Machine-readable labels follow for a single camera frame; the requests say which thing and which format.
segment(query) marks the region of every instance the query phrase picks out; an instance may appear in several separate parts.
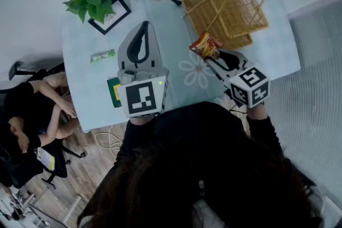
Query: flower pattern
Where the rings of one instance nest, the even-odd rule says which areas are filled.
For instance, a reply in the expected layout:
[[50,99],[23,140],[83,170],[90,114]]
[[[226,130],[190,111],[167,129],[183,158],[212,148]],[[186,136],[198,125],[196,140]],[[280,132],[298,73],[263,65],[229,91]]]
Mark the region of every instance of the flower pattern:
[[197,80],[202,89],[208,88],[207,76],[214,77],[215,74],[197,54],[189,51],[189,57],[191,61],[182,60],[178,63],[180,70],[188,72],[184,78],[184,84],[190,86]]

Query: wooden floor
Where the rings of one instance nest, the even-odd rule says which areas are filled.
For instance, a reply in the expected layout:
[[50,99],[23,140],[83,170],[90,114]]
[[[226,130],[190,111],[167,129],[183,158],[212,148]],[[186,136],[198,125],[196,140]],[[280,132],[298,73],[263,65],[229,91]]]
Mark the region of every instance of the wooden floor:
[[[235,103],[229,100],[228,97],[216,99],[217,102],[227,109],[234,107]],[[248,131],[247,121],[244,114],[232,112],[243,120],[245,130]],[[83,133],[81,130],[64,140],[64,145],[72,151],[80,154],[86,152],[87,156],[82,159],[72,157],[65,154],[66,159],[71,160],[71,164],[67,166],[68,177],[58,178],[53,180],[56,190],[48,190],[36,204],[49,215],[61,219],[66,213],[67,208],[73,203],[77,195],[82,197],[81,202],[71,215],[68,225],[72,228],[76,227],[76,219],[86,206],[89,199],[92,197],[97,186],[100,184],[104,176],[111,169],[115,162],[115,157],[109,150],[105,150],[95,143],[94,136],[98,132],[108,132],[110,127],[92,130],[89,133]],[[114,125],[111,133],[123,140],[126,124]],[[105,147],[108,147],[108,135],[98,136],[98,141]],[[47,179],[50,176],[45,172],[34,177],[26,186],[28,191],[36,196],[39,196],[46,190],[41,178]]]

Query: red snack package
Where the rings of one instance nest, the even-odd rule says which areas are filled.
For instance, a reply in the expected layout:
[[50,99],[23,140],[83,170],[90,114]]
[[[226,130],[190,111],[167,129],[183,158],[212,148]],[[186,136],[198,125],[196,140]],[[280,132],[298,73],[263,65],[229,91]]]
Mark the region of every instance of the red snack package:
[[208,57],[218,59],[220,56],[218,48],[221,48],[222,46],[223,44],[209,33],[202,33],[189,49],[201,56],[203,60]]

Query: light blue tablecloth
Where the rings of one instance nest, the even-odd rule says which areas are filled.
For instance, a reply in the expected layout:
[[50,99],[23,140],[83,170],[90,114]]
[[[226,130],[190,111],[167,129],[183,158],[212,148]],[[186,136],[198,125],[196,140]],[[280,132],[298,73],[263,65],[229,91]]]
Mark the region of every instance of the light blue tablecloth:
[[[84,131],[126,122],[121,108],[114,108],[107,86],[116,77],[118,59],[90,63],[97,52],[118,48],[128,32],[143,20],[156,33],[163,66],[170,71],[166,111],[223,95],[225,88],[208,67],[189,51],[197,38],[181,16],[182,7],[171,1],[124,0],[132,13],[106,35],[71,13],[62,18],[63,56],[68,83]],[[263,11],[270,27],[252,34],[253,45],[240,51],[276,79],[300,69],[292,29],[282,0],[266,0]]]

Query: paper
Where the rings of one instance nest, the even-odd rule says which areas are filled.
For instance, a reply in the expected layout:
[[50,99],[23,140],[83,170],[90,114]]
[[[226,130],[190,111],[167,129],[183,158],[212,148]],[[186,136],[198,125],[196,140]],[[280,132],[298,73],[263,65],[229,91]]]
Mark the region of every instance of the paper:
[[43,148],[37,149],[37,160],[39,160],[48,170],[54,171],[55,169],[55,157],[51,156]]

